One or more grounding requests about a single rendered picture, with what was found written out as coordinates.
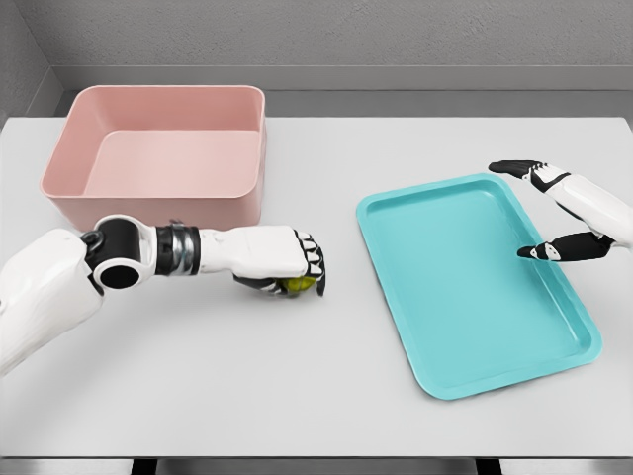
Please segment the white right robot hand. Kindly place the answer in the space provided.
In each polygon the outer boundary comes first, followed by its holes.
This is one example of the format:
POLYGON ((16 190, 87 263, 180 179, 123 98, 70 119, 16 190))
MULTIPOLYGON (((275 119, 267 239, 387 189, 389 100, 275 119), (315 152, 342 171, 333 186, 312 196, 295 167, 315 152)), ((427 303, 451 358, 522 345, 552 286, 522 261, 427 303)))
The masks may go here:
POLYGON ((572 262, 603 258, 614 247, 633 252, 633 207, 583 176, 536 160, 495 161, 489 171, 530 183, 588 226, 583 233, 524 246, 518 256, 572 262))

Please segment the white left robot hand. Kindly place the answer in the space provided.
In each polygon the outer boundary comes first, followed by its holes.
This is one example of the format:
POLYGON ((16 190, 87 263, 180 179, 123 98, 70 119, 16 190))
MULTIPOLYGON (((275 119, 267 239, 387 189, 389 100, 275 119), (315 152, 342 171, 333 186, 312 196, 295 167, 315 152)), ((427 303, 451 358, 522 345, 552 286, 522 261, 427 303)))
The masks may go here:
POLYGON ((277 279, 307 276, 317 280, 316 294, 324 295, 324 253, 312 235, 289 226, 248 227, 231 231, 229 244, 235 282, 282 296, 277 279))

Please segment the yellow-green tennis ball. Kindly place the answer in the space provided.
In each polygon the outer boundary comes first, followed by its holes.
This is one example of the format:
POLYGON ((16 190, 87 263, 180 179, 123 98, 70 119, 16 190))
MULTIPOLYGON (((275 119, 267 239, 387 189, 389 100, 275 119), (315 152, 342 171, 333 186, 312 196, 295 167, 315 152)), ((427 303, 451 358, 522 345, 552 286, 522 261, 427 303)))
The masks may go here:
POLYGON ((313 277, 282 278, 276 280, 279 287, 279 294, 282 296, 296 297, 308 291, 317 284, 313 277))

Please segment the blue plastic tray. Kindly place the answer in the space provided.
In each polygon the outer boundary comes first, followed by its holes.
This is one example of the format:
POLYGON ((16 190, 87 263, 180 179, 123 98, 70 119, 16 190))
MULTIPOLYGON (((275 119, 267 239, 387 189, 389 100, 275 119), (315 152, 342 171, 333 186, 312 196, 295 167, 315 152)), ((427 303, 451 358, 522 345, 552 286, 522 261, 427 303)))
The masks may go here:
POLYGON ((419 386, 457 400, 594 362, 601 334, 509 186, 475 174, 374 194, 357 221, 419 386))

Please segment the pink plastic basket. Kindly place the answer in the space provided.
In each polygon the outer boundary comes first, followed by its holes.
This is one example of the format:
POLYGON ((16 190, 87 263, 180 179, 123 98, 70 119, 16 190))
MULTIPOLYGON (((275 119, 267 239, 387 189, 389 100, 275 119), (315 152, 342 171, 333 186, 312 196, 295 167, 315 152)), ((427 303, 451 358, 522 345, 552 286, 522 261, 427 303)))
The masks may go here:
POLYGON ((70 107, 41 190, 80 231, 114 214, 252 226, 266 140, 265 95, 253 86, 92 86, 70 107))

